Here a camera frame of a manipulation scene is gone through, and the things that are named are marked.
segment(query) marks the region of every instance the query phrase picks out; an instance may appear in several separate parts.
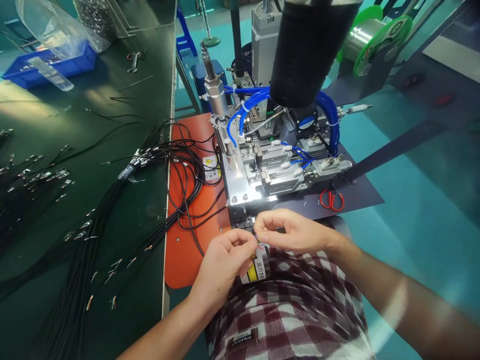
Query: wire reel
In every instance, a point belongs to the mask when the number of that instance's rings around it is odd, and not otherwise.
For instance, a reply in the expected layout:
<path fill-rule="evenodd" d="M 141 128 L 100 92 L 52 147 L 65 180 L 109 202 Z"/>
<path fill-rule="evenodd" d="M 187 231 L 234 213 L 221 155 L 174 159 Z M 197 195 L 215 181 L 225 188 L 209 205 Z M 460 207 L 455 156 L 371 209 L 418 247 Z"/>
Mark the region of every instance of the wire reel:
<path fill-rule="evenodd" d="M 392 42 L 396 43 L 396 51 L 390 55 L 395 56 L 412 30 L 410 16 L 400 16 L 389 23 L 382 22 L 382 19 L 383 10 L 379 5 L 361 11 L 353 20 L 350 32 L 338 52 L 338 62 L 349 59 L 355 63 L 353 73 L 358 77 L 368 75 L 375 53 Z"/>

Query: plaid shirt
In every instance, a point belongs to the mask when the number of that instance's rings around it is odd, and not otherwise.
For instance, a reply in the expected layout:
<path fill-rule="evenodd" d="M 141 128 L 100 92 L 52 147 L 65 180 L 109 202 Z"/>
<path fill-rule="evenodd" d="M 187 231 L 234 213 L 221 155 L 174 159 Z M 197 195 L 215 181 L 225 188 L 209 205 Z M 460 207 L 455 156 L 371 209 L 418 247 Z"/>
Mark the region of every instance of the plaid shirt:
<path fill-rule="evenodd" d="M 323 251 L 267 253 L 270 277 L 235 281 L 207 327 L 211 358 L 375 358 L 362 295 Z"/>

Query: person's left hand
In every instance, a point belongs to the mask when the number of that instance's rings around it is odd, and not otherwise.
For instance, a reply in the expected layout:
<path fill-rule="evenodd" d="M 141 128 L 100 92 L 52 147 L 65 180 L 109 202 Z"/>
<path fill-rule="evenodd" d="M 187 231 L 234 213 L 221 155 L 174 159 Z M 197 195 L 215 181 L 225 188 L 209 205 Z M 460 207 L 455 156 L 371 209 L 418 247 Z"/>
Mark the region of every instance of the person's left hand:
<path fill-rule="evenodd" d="M 247 273 L 256 249 L 255 236 L 242 229 L 233 229 L 213 238 L 189 299 L 213 317 L 225 303 L 235 277 Z"/>

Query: workbench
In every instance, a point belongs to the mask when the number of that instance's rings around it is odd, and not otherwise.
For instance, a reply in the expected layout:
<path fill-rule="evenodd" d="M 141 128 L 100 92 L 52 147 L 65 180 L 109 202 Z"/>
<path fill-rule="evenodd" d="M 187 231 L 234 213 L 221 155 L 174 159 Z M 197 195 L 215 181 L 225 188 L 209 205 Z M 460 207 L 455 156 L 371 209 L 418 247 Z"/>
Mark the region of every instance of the workbench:
<path fill-rule="evenodd" d="M 93 72 L 70 80 L 75 88 L 62 92 L 54 85 L 24 90 L 9 81 L 0 83 L 0 129 L 14 129 L 8 154 L 26 159 L 32 154 L 53 159 L 68 144 L 79 151 L 95 143 L 104 134 L 134 117 L 107 120 L 102 115 L 140 115 L 160 124 L 173 115 L 175 79 L 175 0 L 162 1 L 162 13 L 156 17 L 161 26 L 143 29 L 135 36 L 119 39 L 99 56 Z M 126 59 L 132 51 L 148 49 L 138 73 L 127 74 Z M 121 93 L 119 89 L 154 75 L 153 78 Z M 129 103 L 110 97 L 133 97 Z M 94 209 L 129 160 L 110 165 L 106 161 L 132 155 L 144 140 L 144 126 L 130 125 L 115 132 L 85 154 L 64 163 L 75 184 L 66 196 L 35 223 L 0 259 L 0 280 L 8 279 L 34 263 L 52 243 Z M 168 131 L 163 134 L 168 138 Z M 132 241 L 147 234 L 165 219 L 166 194 L 163 166 L 141 171 L 144 182 L 126 187 L 115 204 L 102 240 L 98 267 Z M 162 316 L 164 249 L 151 253 L 132 281 L 128 291 L 110 310 L 111 294 L 101 291 L 88 312 L 84 347 L 85 359 L 114 359 L 157 323 Z M 68 262 L 29 282 L 0 303 L 0 359 L 25 359 L 29 344 L 40 330 L 49 309 L 65 282 Z"/>

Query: plastic bag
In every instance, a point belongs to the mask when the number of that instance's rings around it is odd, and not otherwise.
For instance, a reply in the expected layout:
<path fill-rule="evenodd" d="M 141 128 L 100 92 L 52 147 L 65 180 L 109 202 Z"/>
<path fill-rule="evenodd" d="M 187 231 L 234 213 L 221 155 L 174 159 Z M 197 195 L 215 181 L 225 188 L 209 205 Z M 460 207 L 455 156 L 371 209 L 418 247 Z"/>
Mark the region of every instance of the plastic bag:
<path fill-rule="evenodd" d="M 15 0 L 15 6 L 28 31 L 63 60 L 80 56 L 85 40 L 96 53 L 110 46 L 110 42 L 48 0 Z"/>

